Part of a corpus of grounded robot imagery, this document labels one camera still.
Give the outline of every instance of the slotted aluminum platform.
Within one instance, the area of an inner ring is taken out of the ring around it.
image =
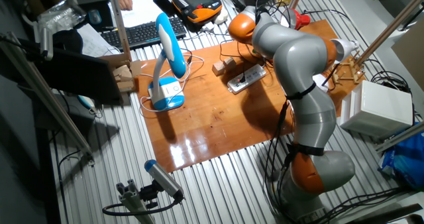
[[[236,15],[230,3],[225,8],[230,19]],[[301,0],[299,11],[307,9],[336,9],[346,13],[338,0]],[[367,42],[346,19],[334,13],[314,13],[312,21],[327,19],[339,38],[360,42],[360,53],[367,47]],[[215,30],[225,34],[230,20]],[[180,40],[182,48],[195,50],[214,46],[230,39],[229,36],[189,33],[186,40]],[[133,60],[156,58],[160,45],[131,51]],[[381,70],[377,64],[367,63],[365,76],[370,79]],[[54,168],[58,202],[62,223],[137,223],[134,217],[111,217],[102,214],[101,209],[112,203],[119,203],[115,185],[124,184],[134,179],[137,186],[151,184],[152,178],[144,171],[144,163],[155,159],[144,117],[136,93],[123,95],[126,106],[105,107],[102,118],[95,118],[88,142],[93,149],[94,166],[84,162],[81,155],[65,160],[60,167],[64,184],[62,196],[58,171]],[[290,141],[293,137],[284,137]],[[76,146],[62,133],[57,135],[58,160],[76,151]],[[386,180],[378,171],[379,157],[372,148],[369,137],[347,133],[339,126],[330,138],[327,150],[343,150],[354,160],[355,177],[343,187],[321,195],[327,208],[357,195],[373,194],[398,185],[393,180]],[[56,154],[53,143],[50,144],[53,163]],[[266,160],[268,143],[260,143],[242,150],[222,155],[172,173],[184,189],[186,200],[171,210],[154,214],[157,223],[276,223],[262,191],[262,175]],[[285,156],[284,150],[278,148],[277,166]],[[172,200],[166,194],[160,194],[160,207],[167,206]],[[371,212],[373,209],[357,209],[350,215],[339,219],[340,223],[352,220]]]

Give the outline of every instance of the blue desk lamp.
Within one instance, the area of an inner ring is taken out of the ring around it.
[[[186,61],[177,43],[170,20],[165,13],[161,13],[156,19],[156,30],[164,49],[162,49],[156,61],[153,82],[148,86],[148,93],[154,108],[158,111],[167,111],[180,107],[184,103],[184,94],[176,78],[159,79],[160,70],[164,65],[165,59],[168,59],[172,72],[177,78],[182,78],[186,73]]]

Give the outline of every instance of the monitor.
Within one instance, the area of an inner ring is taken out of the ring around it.
[[[19,42],[28,49],[39,51],[38,43],[23,39]],[[84,95],[104,105],[122,104],[112,68],[106,60],[54,48],[51,61],[35,61],[34,64],[51,88]]]

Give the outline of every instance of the plastic bag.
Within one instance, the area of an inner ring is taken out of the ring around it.
[[[49,29],[54,34],[73,29],[84,21],[86,15],[87,13],[74,0],[64,0],[39,15],[37,20],[41,27]]]
[[[424,132],[388,150],[380,160],[380,171],[424,191]]]

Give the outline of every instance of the black strap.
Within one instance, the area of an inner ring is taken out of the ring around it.
[[[287,154],[286,159],[284,160],[284,165],[288,167],[290,163],[294,160],[298,153],[307,154],[307,155],[315,155],[322,156],[324,155],[324,148],[315,148],[310,146],[305,146],[302,144],[297,145],[287,145],[289,150],[289,154]]]
[[[302,99],[306,94],[308,94],[309,92],[311,92],[313,90],[313,88],[315,88],[317,86],[317,84],[315,82],[312,83],[312,85],[306,89],[303,92],[297,92],[294,95],[287,95],[286,98],[289,100],[294,100],[294,99]]]

